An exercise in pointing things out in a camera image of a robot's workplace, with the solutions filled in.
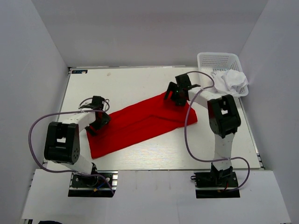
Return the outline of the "red t shirt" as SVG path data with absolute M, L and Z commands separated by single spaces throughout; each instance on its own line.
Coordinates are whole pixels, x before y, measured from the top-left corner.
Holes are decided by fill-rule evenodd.
M 94 134 L 87 133 L 91 158 L 109 153 L 197 123 L 189 105 L 176 106 L 161 93 L 110 114 L 111 120 Z

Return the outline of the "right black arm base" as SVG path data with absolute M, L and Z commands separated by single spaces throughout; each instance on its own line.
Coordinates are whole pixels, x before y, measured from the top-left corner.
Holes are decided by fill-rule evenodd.
M 195 183 L 197 199 L 240 197 L 237 176 L 232 167 L 219 171 L 211 166 L 209 172 L 196 172 L 190 179 Z

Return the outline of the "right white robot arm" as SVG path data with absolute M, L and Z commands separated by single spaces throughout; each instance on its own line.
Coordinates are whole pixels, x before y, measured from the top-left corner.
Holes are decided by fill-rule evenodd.
M 185 106 L 190 102 L 184 123 L 185 146 L 189 155 L 196 161 L 210 163 L 211 169 L 215 171 L 211 174 L 211 181 L 216 186 L 222 186 L 228 180 L 228 174 L 232 172 L 233 158 L 231 157 L 232 143 L 238 127 L 241 125 L 241 118 L 232 95 L 219 96 L 208 91 L 214 87 L 202 87 L 199 84 L 192 84 L 189 72 L 175 77 L 176 82 L 170 82 L 164 99 L 170 98 L 176 106 Z M 208 111 L 208 121 L 211 131 L 214 133 L 214 158 L 203 160 L 196 158 L 188 145 L 187 122 L 191 112 L 192 104 L 197 103 Z

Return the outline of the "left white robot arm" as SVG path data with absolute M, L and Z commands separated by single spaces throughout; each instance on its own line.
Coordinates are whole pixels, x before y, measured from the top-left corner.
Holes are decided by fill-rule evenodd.
M 80 104 L 79 112 L 62 122 L 51 122 L 48 126 L 44 157 L 83 175 L 88 186 L 98 183 L 96 165 L 80 154 L 79 134 L 86 130 L 91 136 L 107 125 L 111 118 L 104 110 L 108 100 L 93 96 L 88 104 Z

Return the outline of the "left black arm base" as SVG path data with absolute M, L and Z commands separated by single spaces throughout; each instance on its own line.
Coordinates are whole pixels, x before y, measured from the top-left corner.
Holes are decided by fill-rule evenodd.
M 118 171 L 103 171 L 100 177 L 84 177 L 72 174 L 68 191 L 68 197 L 88 197 L 88 198 L 112 198 L 114 195 L 106 183 L 109 182 L 113 192 L 116 191 L 118 181 Z

